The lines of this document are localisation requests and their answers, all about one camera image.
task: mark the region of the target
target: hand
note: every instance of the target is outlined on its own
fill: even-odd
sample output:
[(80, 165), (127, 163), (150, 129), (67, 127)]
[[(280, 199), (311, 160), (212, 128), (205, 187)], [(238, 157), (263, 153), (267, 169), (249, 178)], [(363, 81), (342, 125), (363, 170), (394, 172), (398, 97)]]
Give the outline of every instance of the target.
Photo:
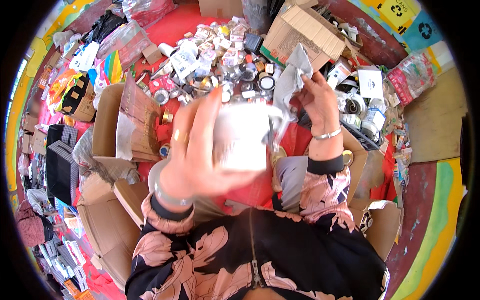
[(226, 173), (213, 165), (213, 129), (221, 106), (222, 91), (217, 88), (175, 114), (170, 161), (160, 173), (160, 186), (170, 197), (222, 195), (249, 184), (260, 174)]
[(335, 92), (318, 71), (302, 79), (305, 87), (297, 97), (312, 120), (312, 135), (334, 132), (340, 127)]

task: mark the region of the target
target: yellow sign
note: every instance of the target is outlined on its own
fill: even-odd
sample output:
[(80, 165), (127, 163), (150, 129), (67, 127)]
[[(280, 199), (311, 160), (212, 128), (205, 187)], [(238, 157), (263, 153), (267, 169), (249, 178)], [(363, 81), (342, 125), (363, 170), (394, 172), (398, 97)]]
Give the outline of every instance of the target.
[(415, 12), (405, 0), (385, 0), (379, 6), (378, 10), (397, 28), (415, 16)]

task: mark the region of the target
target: silver bracelet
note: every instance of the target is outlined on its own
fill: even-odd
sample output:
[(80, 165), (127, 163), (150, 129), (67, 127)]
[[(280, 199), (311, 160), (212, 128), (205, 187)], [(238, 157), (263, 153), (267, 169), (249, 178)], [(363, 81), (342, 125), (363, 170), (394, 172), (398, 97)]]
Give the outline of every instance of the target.
[(327, 134), (323, 134), (323, 135), (320, 135), (320, 136), (314, 136), (314, 138), (315, 138), (315, 140), (317, 140), (317, 141), (325, 140), (325, 139), (329, 139), (329, 138), (331, 138), (331, 137), (337, 136), (337, 135), (339, 135), (341, 132), (342, 132), (342, 129), (339, 128), (339, 129), (335, 130), (335, 131), (332, 132), (332, 133), (327, 133)]
[(168, 196), (165, 192), (163, 192), (162, 188), (160, 187), (160, 184), (158, 182), (155, 182), (155, 197), (157, 198), (157, 201), (161, 198), (163, 202), (171, 204), (171, 205), (192, 205), (193, 199), (177, 199)]

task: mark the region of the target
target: zipper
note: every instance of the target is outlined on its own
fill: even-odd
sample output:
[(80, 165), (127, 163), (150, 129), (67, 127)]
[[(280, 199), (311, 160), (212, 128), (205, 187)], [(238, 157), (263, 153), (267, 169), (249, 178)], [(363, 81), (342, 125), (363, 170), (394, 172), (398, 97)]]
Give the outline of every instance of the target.
[(250, 209), (250, 241), (252, 243), (252, 267), (253, 267), (253, 288), (257, 288), (257, 285), (260, 285), (261, 288), (264, 287), (262, 283), (262, 278), (260, 277), (260, 273), (258, 272), (258, 261), (257, 256), (255, 255), (255, 244), (253, 243), (253, 220), (252, 220), (252, 212), (253, 209)]

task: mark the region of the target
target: woman's left hand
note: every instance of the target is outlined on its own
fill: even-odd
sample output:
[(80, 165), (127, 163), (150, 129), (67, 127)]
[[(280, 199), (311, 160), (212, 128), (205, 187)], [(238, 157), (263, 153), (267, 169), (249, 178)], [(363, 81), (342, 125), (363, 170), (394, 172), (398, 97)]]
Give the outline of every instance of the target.
[(226, 173), (213, 165), (213, 130), (222, 106), (222, 90), (211, 92), (175, 114), (170, 161), (160, 173), (168, 196), (218, 196), (251, 183), (259, 172)]

